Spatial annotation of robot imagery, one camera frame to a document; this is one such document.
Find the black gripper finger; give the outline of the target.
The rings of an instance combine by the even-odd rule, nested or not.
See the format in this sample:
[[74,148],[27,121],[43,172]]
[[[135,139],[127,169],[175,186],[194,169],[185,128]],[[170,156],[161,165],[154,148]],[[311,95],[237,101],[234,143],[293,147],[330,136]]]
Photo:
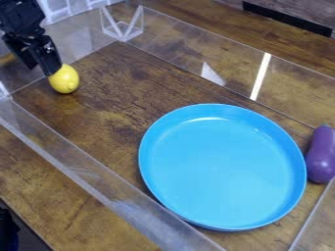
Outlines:
[[63,63],[51,37],[49,35],[38,37],[30,46],[30,51],[45,74],[53,76],[61,70]]
[[29,36],[15,36],[11,34],[4,34],[2,39],[6,42],[7,47],[15,56],[21,59],[25,65],[33,69],[37,66],[37,61],[34,55],[30,51],[35,37]]

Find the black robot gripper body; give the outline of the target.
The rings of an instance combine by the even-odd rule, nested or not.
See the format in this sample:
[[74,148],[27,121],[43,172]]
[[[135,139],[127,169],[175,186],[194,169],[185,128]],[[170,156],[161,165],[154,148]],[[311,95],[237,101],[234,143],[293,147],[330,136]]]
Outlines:
[[37,0],[0,0],[0,30],[11,45],[43,45],[47,41],[41,26],[46,15]]

